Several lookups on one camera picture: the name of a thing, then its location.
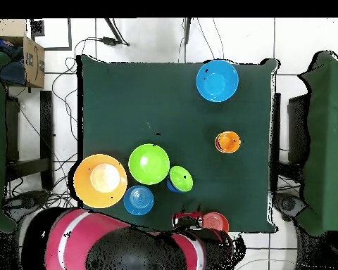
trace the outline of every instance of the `white tile floor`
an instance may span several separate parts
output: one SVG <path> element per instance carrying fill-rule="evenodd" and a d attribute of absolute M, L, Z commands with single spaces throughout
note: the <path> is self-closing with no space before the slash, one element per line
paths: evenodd
<path fill-rule="evenodd" d="M 199 21 L 213 55 L 222 57 L 222 47 L 213 20 L 199 18 Z M 287 102 L 289 98 L 307 92 L 296 75 L 306 71 L 316 51 L 329 49 L 338 55 L 338 18 L 216 18 L 215 23 L 222 38 L 225 58 L 236 63 L 260 63 L 265 58 L 280 60 L 276 86 L 276 91 L 282 94 L 280 147 L 288 149 Z M 65 24 L 63 19 L 46 22 L 48 34 L 38 38 L 37 42 L 46 47 L 68 46 Z M 81 42 L 74 51 L 75 45 L 87 37 L 113 37 L 113 34 L 104 19 L 72 19 L 73 50 L 46 51 L 45 90 L 51 90 L 57 76 L 67 70 L 65 59 L 82 53 L 84 44 L 85 54 L 106 62 L 178 62 L 179 45 L 184 36 L 181 18 L 117 19 L 116 24 L 130 47 L 110 47 L 100 42 L 87 41 Z M 187 46 L 187 62 L 202 62 L 212 58 L 198 20 L 194 19 Z M 184 62 L 183 49 L 179 61 Z M 68 60 L 67 64 L 71 67 L 73 60 Z M 61 98 L 76 88 L 76 75 L 72 74 L 61 75 L 54 84 L 54 91 Z M 11 88 L 11 93 L 18 94 L 22 90 Z M 75 91 L 68 97 L 74 118 L 77 115 L 76 94 Z M 58 159 L 64 161 L 77 152 L 77 144 L 70 132 L 70 118 L 65 111 L 65 104 L 57 96 L 54 97 L 54 150 Z M 32 89 L 31 94 L 25 90 L 19 99 L 24 113 L 39 131 L 39 89 Z M 76 136 L 76 122 L 73 122 L 73 131 Z M 21 160 L 39 157 L 39 137 L 24 117 L 20 117 L 19 142 Z M 66 174 L 76 158 L 71 158 L 63 166 Z M 280 152 L 280 159 L 287 160 L 286 151 Z M 55 168 L 58 167 L 58 162 L 55 162 Z M 56 171 L 56 179 L 62 176 L 62 171 Z M 25 183 L 19 190 L 40 188 L 39 175 L 31 175 L 25 177 Z M 60 183 L 56 191 L 64 192 L 65 182 Z M 282 221 L 275 210 L 273 221 L 279 228 L 277 233 L 243 235 L 248 249 L 237 270 L 294 270 L 297 244 L 293 224 Z"/>

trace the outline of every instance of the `orange bowl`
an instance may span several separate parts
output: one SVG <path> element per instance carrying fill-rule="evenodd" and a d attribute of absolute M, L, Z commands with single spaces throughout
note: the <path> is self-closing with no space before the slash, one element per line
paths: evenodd
<path fill-rule="evenodd" d="M 215 147 L 223 153 L 233 153 L 240 147 L 240 137 L 233 131 L 224 131 L 215 138 Z"/>
<path fill-rule="evenodd" d="M 91 155 L 77 167 L 74 173 L 74 189 L 85 205 L 107 208 L 124 196 L 127 175 L 124 167 L 114 157 Z"/>

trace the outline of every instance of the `small green bowl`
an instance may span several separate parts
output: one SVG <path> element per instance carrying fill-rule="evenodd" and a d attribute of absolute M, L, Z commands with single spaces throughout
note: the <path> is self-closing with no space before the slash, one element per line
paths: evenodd
<path fill-rule="evenodd" d="M 193 188 L 193 178 L 187 169 L 181 166 L 174 166 L 169 171 L 169 179 L 173 186 L 182 192 L 190 191 Z"/>
<path fill-rule="evenodd" d="M 168 154 L 160 146 L 144 144 L 129 157 L 129 171 L 141 184 L 157 184 L 167 177 L 170 169 Z"/>

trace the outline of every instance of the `table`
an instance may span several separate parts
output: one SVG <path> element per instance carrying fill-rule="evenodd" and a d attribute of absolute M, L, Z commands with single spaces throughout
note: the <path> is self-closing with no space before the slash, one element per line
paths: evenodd
<path fill-rule="evenodd" d="M 171 230 L 172 216 L 187 212 L 220 212 L 231 231 L 272 233 L 267 220 L 271 78 L 275 59 L 262 65 L 234 65 L 239 86 L 232 98 L 212 103 L 196 89 L 203 63 L 102 63 L 78 56 L 78 101 L 83 104 L 79 160 L 108 154 L 127 172 L 128 188 L 137 185 L 127 166 L 130 153 L 144 143 L 164 148 L 170 166 L 182 165 L 193 176 L 188 193 L 173 193 L 165 181 L 149 186 L 150 213 L 136 217 L 119 201 L 97 212 L 156 230 Z M 222 131 L 239 134 L 233 154 L 216 150 Z"/>

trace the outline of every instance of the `blue bowl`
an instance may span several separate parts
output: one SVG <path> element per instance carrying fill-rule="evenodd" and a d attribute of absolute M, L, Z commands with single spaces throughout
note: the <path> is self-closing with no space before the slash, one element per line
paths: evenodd
<path fill-rule="evenodd" d="M 196 76 L 196 87 L 208 101 L 220 103 L 230 98 L 238 87 L 238 73 L 225 60 L 212 60 L 204 64 Z"/>
<path fill-rule="evenodd" d="M 133 215 L 144 215 L 153 205 L 153 193 L 145 186 L 132 186 L 125 192 L 124 207 Z"/>
<path fill-rule="evenodd" d="M 174 193 L 184 193 L 183 191 L 180 191 L 175 186 L 173 186 L 172 181 L 170 180 L 169 175 L 166 177 L 166 186 L 169 188 L 169 191 L 173 191 Z"/>

